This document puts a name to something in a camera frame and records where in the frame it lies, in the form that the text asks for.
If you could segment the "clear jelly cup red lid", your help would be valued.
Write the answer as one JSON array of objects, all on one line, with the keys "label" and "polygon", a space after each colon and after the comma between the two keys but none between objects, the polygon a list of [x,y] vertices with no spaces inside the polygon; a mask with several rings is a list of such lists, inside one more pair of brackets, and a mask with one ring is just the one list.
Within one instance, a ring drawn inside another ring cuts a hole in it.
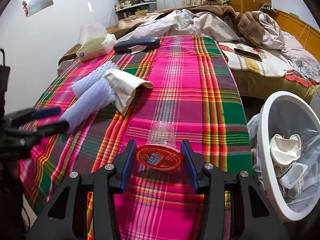
[{"label": "clear jelly cup red lid", "polygon": [[163,121],[152,125],[147,143],[136,148],[135,156],[140,164],[167,173],[177,172],[184,159],[176,149],[174,127]]}]

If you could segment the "white yogurt cup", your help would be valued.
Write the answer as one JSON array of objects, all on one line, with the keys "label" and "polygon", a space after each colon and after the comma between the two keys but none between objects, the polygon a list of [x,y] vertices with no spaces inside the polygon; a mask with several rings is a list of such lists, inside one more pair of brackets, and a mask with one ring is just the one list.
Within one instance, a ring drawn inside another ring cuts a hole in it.
[{"label": "white yogurt cup", "polygon": [[278,180],[287,189],[293,188],[307,171],[308,165],[294,162],[291,168]]}]

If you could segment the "white trash bin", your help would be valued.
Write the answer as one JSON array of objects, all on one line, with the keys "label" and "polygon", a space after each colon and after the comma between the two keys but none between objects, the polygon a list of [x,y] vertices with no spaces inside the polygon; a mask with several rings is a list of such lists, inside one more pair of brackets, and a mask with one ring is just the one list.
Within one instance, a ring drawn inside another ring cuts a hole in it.
[{"label": "white trash bin", "polygon": [[[299,96],[275,92],[247,123],[254,178],[283,221],[299,221],[319,201],[319,118]],[[287,189],[278,180],[294,162],[308,165]]]}]

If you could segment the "white foam fruit net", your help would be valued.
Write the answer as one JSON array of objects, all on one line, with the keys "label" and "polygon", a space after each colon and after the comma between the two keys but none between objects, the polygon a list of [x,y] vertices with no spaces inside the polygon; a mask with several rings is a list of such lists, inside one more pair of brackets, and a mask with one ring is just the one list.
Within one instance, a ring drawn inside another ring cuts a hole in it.
[{"label": "white foam fruit net", "polygon": [[86,92],[89,88],[91,88],[97,81],[99,81],[107,70],[111,68],[118,69],[118,66],[112,62],[107,61],[104,64],[102,64],[97,69],[93,70],[90,74],[83,77],[82,79],[76,81],[73,85],[71,85],[71,89],[75,95],[75,97],[78,99],[84,92]]}]

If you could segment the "colourful plaid bed cloth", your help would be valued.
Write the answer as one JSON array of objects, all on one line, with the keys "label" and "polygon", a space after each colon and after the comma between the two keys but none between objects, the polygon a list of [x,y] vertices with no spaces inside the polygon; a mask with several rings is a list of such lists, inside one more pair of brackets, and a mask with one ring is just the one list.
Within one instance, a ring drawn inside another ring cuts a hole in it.
[{"label": "colourful plaid bed cloth", "polygon": [[[247,122],[232,72],[221,46],[211,38],[168,36],[158,49],[136,55],[111,52],[85,63],[76,60],[44,91],[36,108],[75,103],[71,89],[102,64],[153,83],[137,90],[125,116],[109,105],[71,135],[44,139],[21,163],[25,197],[39,214],[54,190],[72,171],[94,172],[110,163],[127,142],[145,145],[155,122],[172,124],[178,144],[224,171],[252,167]],[[135,163],[124,194],[114,198],[122,239],[195,239],[203,196],[190,187],[185,170],[164,173]]]}]

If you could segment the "crumpled cream paper bag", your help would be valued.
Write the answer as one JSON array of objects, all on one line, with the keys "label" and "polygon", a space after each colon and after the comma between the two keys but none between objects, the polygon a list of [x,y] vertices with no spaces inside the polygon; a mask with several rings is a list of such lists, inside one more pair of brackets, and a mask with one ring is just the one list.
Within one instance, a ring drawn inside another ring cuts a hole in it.
[{"label": "crumpled cream paper bag", "polygon": [[122,116],[125,116],[133,101],[138,87],[153,89],[153,83],[117,68],[108,69],[104,78],[110,83],[116,99],[114,105]]}]

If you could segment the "tissue pack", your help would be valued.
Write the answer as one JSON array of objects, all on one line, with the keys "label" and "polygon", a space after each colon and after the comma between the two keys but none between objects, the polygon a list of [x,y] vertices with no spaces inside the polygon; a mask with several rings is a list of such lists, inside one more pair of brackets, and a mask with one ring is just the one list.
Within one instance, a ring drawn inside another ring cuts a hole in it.
[{"label": "tissue pack", "polygon": [[81,47],[76,56],[84,62],[110,53],[117,39],[101,23],[89,23],[81,26],[78,42]]}]

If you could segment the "floral bed sheet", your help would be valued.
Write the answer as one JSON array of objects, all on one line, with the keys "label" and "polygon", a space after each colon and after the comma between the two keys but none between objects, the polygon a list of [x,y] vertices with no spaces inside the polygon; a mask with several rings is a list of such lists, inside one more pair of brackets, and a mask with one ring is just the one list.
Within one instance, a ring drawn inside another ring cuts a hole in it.
[{"label": "floral bed sheet", "polygon": [[[319,83],[302,76],[277,50],[255,49],[243,43],[220,42],[240,95],[266,99],[277,91],[296,94],[310,103]],[[235,48],[258,54],[262,61],[237,55]]]}]

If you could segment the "black smartphone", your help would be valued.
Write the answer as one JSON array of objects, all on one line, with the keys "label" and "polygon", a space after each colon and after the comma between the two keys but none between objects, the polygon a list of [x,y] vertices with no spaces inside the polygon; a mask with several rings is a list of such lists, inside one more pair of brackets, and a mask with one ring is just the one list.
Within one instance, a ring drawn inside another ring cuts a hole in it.
[{"label": "black smartphone", "polygon": [[242,49],[239,49],[239,48],[235,48],[234,52],[237,55],[240,55],[240,56],[243,56],[243,57],[247,57],[249,59],[253,59],[253,60],[256,60],[256,61],[260,61],[260,62],[262,61],[261,57],[256,53],[252,53],[252,52],[249,52],[249,51],[246,51],[246,50],[242,50]]}]

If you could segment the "dark blue glasses case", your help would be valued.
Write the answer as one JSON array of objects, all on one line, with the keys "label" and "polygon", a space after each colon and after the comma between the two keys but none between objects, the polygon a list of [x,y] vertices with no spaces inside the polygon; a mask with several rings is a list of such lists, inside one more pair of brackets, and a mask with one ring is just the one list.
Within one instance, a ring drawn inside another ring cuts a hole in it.
[{"label": "dark blue glasses case", "polygon": [[113,49],[116,53],[139,53],[146,50],[157,49],[160,46],[160,38],[136,38],[116,43]]}]

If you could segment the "cluttered shelf desk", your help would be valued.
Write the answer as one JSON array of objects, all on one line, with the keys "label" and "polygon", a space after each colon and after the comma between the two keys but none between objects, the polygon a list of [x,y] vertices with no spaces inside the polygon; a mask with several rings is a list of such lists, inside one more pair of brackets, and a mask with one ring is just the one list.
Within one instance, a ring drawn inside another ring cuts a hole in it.
[{"label": "cluttered shelf desk", "polygon": [[118,0],[118,4],[114,5],[118,20],[154,10],[157,10],[156,0]]}]

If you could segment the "light floral duvet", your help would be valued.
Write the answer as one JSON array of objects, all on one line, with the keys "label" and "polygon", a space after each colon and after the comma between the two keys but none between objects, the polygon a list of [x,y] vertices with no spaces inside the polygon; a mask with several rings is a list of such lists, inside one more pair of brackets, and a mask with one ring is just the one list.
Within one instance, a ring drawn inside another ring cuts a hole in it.
[{"label": "light floral duvet", "polygon": [[284,77],[294,72],[319,82],[318,60],[294,36],[282,31],[274,19],[260,11],[231,15],[235,20],[211,12],[174,10],[141,24],[119,40],[174,35],[210,37],[219,44],[232,70],[264,77]]}]

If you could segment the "brown blanket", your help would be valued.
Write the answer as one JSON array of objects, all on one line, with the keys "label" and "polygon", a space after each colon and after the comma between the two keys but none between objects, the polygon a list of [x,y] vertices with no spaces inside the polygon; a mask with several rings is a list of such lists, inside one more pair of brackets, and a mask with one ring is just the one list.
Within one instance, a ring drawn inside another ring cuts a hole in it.
[{"label": "brown blanket", "polygon": [[106,28],[118,41],[142,37],[197,35],[218,42],[263,43],[264,28],[257,12],[241,14],[228,5],[202,5],[130,16]]}]

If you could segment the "wooden headboard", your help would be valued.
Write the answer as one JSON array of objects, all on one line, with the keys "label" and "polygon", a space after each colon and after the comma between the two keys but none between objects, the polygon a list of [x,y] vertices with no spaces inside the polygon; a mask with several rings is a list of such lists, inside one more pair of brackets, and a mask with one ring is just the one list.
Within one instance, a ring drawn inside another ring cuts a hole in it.
[{"label": "wooden headboard", "polygon": [[310,26],[296,16],[283,11],[272,12],[269,9],[263,9],[280,26],[282,31],[290,33],[300,44],[319,61],[320,34],[314,27]]}]

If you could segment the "wall poster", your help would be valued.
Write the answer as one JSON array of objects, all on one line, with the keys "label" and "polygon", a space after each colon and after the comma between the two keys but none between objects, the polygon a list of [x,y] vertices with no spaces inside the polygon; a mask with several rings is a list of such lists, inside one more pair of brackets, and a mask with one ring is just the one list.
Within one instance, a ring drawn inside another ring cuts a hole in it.
[{"label": "wall poster", "polygon": [[53,4],[53,0],[22,0],[22,6],[26,17],[30,17]]}]

